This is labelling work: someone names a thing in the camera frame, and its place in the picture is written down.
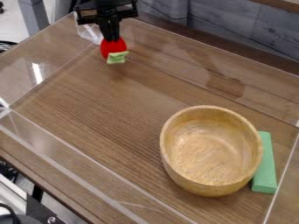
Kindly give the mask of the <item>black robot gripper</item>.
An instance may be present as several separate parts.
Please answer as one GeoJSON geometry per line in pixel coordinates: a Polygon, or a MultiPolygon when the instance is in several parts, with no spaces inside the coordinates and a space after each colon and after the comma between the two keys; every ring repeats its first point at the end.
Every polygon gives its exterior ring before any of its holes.
{"type": "Polygon", "coordinates": [[[97,23],[104,39],[119,41],[119,19],[137,16],[136,3],[137,0],[76,0],[73,11],[77,23],[97,23]]]}

